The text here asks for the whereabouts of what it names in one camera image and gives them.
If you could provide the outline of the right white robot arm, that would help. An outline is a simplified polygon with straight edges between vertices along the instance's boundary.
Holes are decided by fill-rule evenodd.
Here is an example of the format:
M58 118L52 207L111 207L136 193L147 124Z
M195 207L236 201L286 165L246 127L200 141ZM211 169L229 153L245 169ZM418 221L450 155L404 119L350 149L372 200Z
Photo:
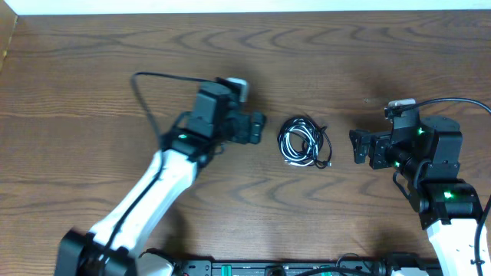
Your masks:
M407 180L400 190L444 275L490 273L486 229L479 225L484 211L476 190L458 176L463 135L455 120L405 113L392 119L390 131L351 130L349 138L355 163L393 167Z

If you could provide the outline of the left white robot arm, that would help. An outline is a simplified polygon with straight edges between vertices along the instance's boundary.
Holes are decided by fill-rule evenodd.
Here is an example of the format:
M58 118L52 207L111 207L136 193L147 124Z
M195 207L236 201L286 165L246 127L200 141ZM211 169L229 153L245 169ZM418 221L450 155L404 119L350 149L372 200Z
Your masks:
M58 248L56 275L171 275L171 261L142 256L158 222L224 142L258 144L260 112L244 113L249 84L229 77L202 82L191 111L160 135L159 149L137 184L86 234L70 230Z

